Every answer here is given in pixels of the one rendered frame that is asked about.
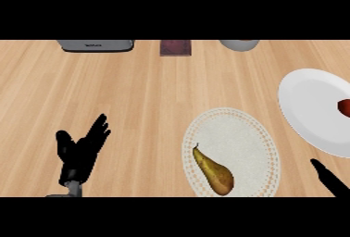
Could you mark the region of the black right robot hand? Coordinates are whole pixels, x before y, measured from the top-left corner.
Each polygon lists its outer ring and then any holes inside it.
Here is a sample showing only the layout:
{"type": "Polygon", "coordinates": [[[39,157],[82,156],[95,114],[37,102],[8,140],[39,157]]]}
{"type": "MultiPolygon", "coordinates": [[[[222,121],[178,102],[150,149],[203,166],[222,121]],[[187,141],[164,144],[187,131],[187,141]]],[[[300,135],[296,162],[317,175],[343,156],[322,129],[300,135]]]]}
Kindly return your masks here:
{"type": "Polygon", "coordinates": [[[350,197],[350,188],[342,182],[331,170],[325,167],[322,162],[315,158],[311,159],[311,162],[318,171],[319,180],[328,191],[334,194],[336,197],[350,197]]]}

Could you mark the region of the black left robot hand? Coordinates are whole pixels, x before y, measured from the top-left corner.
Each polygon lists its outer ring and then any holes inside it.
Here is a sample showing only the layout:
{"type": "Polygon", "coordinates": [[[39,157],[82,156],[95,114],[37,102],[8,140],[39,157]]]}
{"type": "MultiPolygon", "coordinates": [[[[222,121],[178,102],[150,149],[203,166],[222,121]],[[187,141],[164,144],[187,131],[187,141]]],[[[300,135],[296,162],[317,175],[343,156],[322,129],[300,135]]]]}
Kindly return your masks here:
{"type": "Polygon", "coordinates": [[[64,162],[61,185],[71,181],[77,181],[80,184],[88,182],[98,154],[110,134],[111,130],[104,114],[99,115],[86,136],[77,142],[74,142],[67,131],[57,132],[58,156],[64,162]]]}

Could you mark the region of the white round plate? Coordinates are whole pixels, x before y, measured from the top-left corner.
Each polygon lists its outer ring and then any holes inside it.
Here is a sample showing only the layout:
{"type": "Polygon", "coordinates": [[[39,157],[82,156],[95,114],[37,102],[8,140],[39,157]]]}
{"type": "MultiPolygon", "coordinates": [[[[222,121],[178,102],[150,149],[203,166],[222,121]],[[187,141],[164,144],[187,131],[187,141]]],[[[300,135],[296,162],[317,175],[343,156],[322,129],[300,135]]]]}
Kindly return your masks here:
{"type": "Polygon", "coordinates": [[[350,99],[350,82],[321,69],[297,69],[278,90],[285,120],[305,140],[333,156],[350,158],[350,118],[339,102],[350,99]]]}

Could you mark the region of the white oval placemat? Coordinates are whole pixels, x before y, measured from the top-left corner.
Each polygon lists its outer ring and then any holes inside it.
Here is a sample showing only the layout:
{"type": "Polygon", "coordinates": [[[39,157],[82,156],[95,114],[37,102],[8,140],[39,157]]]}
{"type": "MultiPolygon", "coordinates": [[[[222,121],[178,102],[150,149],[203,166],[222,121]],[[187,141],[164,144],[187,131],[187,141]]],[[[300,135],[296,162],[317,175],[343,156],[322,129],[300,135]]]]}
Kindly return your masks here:
{"type": "Polygon", "coordinates": [[[219,107],[192,121],[182,143],[184,169],[194,192],[219,197],[194,159],[194,148],[234,176],[226,197],[271,197],[280,187],[281,162],[268,129],[244,111],[219,107]]]}

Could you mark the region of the red round fruit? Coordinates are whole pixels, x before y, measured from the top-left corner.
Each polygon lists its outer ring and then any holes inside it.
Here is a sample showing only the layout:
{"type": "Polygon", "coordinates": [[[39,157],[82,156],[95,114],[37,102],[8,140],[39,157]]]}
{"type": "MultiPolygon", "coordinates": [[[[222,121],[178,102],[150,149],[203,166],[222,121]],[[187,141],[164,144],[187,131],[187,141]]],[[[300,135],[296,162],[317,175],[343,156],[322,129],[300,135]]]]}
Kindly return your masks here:
{"type": "Polygon", "coordinates": [[[350,99],[339,101],[339,111],[350,118],[350,99]]]}

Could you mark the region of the yellow-brown pear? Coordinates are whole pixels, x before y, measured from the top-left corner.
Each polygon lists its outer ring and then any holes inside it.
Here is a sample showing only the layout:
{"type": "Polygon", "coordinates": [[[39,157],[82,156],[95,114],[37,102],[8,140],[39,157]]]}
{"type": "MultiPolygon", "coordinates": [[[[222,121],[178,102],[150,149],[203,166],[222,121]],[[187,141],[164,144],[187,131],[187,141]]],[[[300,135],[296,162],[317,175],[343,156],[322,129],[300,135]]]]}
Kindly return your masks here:
{"type": "Polygon", "coordinates": [[[228,195],[234,189],[234,175],[231,170],[201,152],[198,144],[194,147],[194,160],[213,191],[222,196],[228,195]]]}

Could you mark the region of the grey flat appliance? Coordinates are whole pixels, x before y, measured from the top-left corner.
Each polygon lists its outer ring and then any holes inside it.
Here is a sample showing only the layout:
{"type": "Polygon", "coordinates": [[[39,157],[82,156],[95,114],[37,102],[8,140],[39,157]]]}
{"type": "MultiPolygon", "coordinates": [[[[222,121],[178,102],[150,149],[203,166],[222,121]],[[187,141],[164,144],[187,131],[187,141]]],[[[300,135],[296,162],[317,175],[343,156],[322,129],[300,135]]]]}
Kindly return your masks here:
{"type": "Polygon", "coordinates": [[[60,40],[62,49],[74,53],[126,52],[135,48],[133,40],[60,40]]]}

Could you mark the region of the dark maroon box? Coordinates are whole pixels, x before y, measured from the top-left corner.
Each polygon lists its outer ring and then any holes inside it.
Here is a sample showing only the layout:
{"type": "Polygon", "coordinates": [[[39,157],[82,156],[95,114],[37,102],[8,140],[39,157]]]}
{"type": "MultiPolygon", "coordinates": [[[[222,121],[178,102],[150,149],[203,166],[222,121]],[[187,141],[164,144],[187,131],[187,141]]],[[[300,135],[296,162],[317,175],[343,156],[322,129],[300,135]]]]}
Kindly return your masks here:
{"type": "Polygon", "coordinates": [[[163,56],[189,56],[192,54],[192,41],[163,40],[160,42],[160,54],[163,56]]]}

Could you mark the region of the grey round bowl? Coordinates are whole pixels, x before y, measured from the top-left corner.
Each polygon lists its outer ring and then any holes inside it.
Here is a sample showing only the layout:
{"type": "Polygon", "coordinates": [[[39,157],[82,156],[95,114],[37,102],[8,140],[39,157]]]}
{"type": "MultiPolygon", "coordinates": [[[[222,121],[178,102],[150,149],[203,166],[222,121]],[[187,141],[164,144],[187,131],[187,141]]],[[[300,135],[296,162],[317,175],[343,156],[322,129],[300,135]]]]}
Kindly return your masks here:
{"type": "Polygon", "coordinates": [[[232,50],[238,52],[247,52],[259,44],[259,40],[222,40],[221,43],[232,50]]]}

